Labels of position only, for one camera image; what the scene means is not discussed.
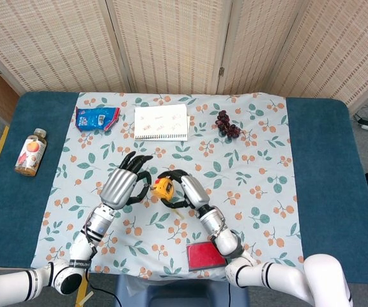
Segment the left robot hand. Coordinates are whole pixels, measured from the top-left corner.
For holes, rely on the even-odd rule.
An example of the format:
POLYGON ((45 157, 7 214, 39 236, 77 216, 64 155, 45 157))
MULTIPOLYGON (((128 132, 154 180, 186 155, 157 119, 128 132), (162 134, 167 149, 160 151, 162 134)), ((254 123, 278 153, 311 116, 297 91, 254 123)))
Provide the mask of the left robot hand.
POLYGON ((135 151, 127 154, 103 186, 100 194, 101 202, 113 210, 140 203, 147 195, 151 184, 150 172, 140 172, 140 169, 152 158, 152 155, 136 155, 135 151), (137 196, 132 196, 136 184, 142 180, 145 183, 141 192, 137 196))

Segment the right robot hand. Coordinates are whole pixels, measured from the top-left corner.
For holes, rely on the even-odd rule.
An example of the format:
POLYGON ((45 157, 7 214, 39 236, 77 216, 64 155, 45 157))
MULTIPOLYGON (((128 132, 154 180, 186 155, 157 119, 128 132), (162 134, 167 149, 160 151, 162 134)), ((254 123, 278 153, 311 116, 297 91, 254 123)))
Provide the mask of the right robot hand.
POLYGON ((165 198, 161 198, 161 202, 170 209, 179 209, 190 207, 198 211, 201 215, 212 210, 209 206, 210 197, 202 187, 201 183, 194 176, 188 174, 182 169, 165 171, 158 176, 158 179, 168 178, 180 184, 183 190, 184 200, 172 203, 165 198))

